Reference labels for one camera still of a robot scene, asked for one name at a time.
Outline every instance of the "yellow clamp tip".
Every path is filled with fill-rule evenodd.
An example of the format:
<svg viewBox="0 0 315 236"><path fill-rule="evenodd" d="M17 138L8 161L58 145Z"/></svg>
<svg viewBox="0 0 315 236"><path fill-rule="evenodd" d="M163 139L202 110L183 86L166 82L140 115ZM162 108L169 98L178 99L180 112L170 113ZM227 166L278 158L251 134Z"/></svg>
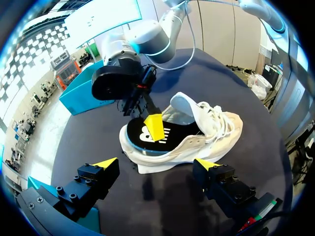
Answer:
<svg viewBox="0 0 315 236"><path fill-rule="evenodd" d="M92 166L100 166L104 169L106 169L107 167L109 167L117 158L114 157L112 159L106 160L106 161L102 161L102 162L98 162L95 164L92 164Z"/></svg>
<svg viewBox="0 0 315 236"><path fill-rule="evenodd" d="M153 141L158 141L165 138L162 114L148 115L144 123L147 126Z"/></svg>
<svg viewBox="0 0 315 236"><path fill-rule="evenodd" d="M209 168L212 168L214 166L220 166L219 164L202 160L200 158L196 158L195 160L198 161L206 170L209 170Z"/></svg>

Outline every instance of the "shoelace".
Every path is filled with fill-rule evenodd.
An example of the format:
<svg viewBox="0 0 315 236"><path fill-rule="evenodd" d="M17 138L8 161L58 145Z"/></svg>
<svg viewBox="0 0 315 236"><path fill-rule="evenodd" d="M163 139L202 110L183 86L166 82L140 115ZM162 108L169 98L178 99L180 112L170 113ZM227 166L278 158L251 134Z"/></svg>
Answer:
<svg viewBox="0 0 315 236"><path fill-rule="evenodd" d="M205 116L207 125L211 127L210 134L207 134L210 138L206 143L215 144L219 139L234 132L234 123L222 112L220 106L212 108L207 102L201 102L198 105L203 110L202 116Z"/></svg>

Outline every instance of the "white plastic bag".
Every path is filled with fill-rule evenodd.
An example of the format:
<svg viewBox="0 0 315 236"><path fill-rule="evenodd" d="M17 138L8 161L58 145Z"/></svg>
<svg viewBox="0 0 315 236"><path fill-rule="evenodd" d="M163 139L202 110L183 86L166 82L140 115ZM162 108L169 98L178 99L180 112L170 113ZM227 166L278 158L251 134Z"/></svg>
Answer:
<svg viewBox="0 0 315 236"><path fill-rule="evenodd" d="M253 85L252 86L252 91L255 93L255 95L260 99L264 100L267 96L267 92L265 88L262 88L258 85Z"/></svg>
<svg viewBox="0 0 315 236"><path fill-rule="evenodd" d="M257 77L255 75L250 75L248 77L247 86L251 88L253 85L257 85Z"/></svg>

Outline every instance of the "teal box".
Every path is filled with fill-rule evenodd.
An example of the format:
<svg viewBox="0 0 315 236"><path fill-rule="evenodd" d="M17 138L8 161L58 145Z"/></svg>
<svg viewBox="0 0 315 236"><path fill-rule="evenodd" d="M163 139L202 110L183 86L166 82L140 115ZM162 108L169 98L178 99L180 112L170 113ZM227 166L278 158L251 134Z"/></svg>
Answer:
<svg viewBox="0 0 315 236"><path fill-rule="evenodd" d="M114 100L100 101L92 96L92 75L102 66L103 61L100 60L87 67L71 82L59 97L59 100L72 115L114 102Z"/></svg>

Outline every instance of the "orange machine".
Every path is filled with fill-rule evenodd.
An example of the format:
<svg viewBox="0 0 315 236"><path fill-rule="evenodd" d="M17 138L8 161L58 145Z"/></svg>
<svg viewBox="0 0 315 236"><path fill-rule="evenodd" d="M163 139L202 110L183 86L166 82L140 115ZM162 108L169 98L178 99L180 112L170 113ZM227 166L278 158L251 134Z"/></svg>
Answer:
<svg viewBox="0 0 315 236"><path fill-rule="evenodd" d="M55 71L56 84L62 91L81 73L81 68L70 58L68 51L54 58L50 64Z"/></svg>

